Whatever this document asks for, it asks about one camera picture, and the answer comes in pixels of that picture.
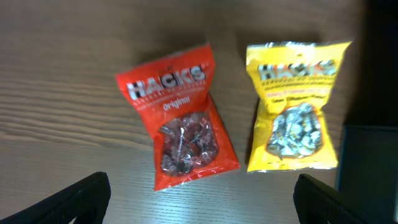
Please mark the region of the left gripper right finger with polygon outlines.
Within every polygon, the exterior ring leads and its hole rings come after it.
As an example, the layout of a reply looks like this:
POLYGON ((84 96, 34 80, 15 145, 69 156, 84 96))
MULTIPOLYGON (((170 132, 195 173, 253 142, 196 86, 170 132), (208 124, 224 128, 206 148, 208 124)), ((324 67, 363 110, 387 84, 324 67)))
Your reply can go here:
POLYGON ((334 188, 300 174, 293 200, 300 224, 372 224, 385 219, 346 201, 334 188))

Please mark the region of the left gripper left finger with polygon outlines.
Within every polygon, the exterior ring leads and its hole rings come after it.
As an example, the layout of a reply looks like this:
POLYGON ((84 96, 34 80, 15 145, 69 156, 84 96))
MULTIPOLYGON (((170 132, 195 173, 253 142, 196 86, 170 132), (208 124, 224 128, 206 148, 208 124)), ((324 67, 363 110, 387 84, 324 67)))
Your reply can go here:
POLYGON ((1 223, 102 224, 111 198, 107 173, 95 172, 1 223))

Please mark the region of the red Hacks candy bag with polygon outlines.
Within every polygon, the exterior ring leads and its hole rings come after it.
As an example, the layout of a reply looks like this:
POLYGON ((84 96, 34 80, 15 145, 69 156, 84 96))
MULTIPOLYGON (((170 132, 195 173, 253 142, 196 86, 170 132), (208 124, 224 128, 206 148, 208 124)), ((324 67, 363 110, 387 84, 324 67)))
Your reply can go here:
POLYGON ((156 191, 240 168, 210 96, 214 72, 204 44, 116 75, 154 142, 156 191))

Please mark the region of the yellow Hacks candy bag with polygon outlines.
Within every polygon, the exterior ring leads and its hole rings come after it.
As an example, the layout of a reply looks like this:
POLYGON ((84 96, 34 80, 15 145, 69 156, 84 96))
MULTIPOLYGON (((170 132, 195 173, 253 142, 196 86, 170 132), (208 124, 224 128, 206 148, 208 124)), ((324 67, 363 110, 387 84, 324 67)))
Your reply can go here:
POLYGON ((259 96, 248 173, 337 167, 322 108, 350 44, 247 46, 246 71, 259 96))

